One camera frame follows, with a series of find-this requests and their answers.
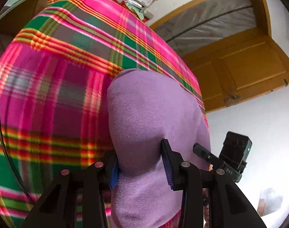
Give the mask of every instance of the plaid fabric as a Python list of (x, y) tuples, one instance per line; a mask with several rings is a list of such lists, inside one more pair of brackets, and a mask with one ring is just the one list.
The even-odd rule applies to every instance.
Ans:
[[(0, 63), (4, 140), (34, 199), (62, 169), (85, 168), (113, 148), (106, 91), (123, 69), (157, 71), (178, 81), (206, 120), (194, 75), (132, 13), (111, 0), (48, 4), (14, 38)], [(0, 214), (10, 227), (20, 227), (31, 208), (0, 145)]]

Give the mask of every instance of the purple fleece cloth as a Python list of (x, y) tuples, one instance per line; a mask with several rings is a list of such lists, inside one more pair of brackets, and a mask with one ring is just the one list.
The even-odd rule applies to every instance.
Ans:
[(166, 138), (173, 151), (200, 169), (208, 163), (192, 149), (210, 150), (209, 132), (194, 96), (165, 75), (122, 71), (108, 88), (109, 128), (121, 172), (112, 191), (112, 219), (118, 228), (155, 228), (181, 206), (182, 191), (167, 183), (160, 154)]

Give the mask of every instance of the wooden door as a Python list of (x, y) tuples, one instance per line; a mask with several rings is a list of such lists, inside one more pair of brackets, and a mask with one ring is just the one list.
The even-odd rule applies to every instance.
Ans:
[(258, 28), (207, 45), (183, 60), (198, 79), (206, 111), (289, 84), (289, 58)]

